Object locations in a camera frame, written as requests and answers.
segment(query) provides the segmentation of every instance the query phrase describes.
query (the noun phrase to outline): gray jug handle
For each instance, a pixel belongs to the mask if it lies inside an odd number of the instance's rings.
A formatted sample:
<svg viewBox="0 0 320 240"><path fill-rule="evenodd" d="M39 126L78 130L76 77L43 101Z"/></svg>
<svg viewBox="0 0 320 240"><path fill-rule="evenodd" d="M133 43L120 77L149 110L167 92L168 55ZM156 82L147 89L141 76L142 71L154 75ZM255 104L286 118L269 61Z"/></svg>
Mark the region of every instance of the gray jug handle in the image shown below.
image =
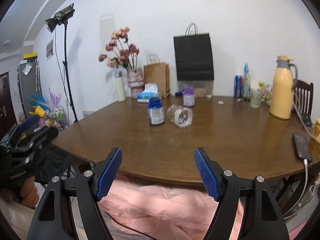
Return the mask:
<svg viewBox="0 0 320 240"><path fill-rule="evenodd" d="M297 82L298 82L298 68L297 68L297 65L293 64L293 63L289 63L288 66L289 67L294 67L295 79L293 80L293 85L292 85L292 88L291 88L291 90L294 90L294 88L296 87Z"/></svg>

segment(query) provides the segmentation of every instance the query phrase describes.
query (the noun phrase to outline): white label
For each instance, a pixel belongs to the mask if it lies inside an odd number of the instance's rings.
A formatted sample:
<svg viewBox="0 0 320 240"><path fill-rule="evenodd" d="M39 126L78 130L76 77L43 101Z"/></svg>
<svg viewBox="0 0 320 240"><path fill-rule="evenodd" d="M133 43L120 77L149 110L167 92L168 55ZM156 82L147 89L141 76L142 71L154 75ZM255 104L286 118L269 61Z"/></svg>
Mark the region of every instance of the white label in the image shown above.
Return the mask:
<svg viewBox="0 0 320 240"><path fill-rule="evenodd" d="M184 106L194 106L195 105L195 96L183 96L183 105Z"/></svg>
<svg viewBox="0 0 320 240"><path fill-rule="evenodd" d="M150 109L151 124L161 124L164 122L164 107Z"/></svg>

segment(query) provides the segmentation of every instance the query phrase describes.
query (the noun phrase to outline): purple bottle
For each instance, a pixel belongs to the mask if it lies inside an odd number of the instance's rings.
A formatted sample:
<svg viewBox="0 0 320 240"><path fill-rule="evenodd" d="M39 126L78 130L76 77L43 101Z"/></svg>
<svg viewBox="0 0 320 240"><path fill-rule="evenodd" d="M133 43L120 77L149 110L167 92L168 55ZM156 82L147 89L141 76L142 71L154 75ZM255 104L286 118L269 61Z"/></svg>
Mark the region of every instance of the purple bottle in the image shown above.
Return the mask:
<svg viewBox="0 0 320 240"><path fill-rule="evenodd" d="M183 91L183 106L195 106L195 93L192 88L185 88Z"/></svg>

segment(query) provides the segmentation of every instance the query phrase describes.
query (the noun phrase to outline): vase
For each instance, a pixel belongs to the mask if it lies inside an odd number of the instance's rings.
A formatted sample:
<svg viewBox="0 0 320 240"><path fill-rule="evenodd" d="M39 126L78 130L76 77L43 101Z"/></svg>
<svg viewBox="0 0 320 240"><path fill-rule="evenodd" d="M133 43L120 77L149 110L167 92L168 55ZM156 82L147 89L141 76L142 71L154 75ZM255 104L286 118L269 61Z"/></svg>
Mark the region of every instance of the vase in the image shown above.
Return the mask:
<svg viewBox="0 0 320 240"><path fill-rule="evenodd" d="M143 91L143 73L141 68L128 70L128 87L131 88L131 98L136 99Z"/></svg>

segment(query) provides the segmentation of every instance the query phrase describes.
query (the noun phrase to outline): yellow jug lid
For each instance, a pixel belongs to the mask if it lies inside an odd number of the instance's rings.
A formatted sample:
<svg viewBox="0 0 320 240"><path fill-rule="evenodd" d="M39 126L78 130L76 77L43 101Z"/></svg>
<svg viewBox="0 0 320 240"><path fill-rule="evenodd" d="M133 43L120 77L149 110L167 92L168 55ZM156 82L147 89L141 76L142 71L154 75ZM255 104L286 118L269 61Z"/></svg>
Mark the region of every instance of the yellow jug lid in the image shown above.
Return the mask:
<svg viewBox="0 0 320 240"><path fill-rule="evenodd" d="M278 56L278 60L293 61L293 58L287 56Z"/></svg>

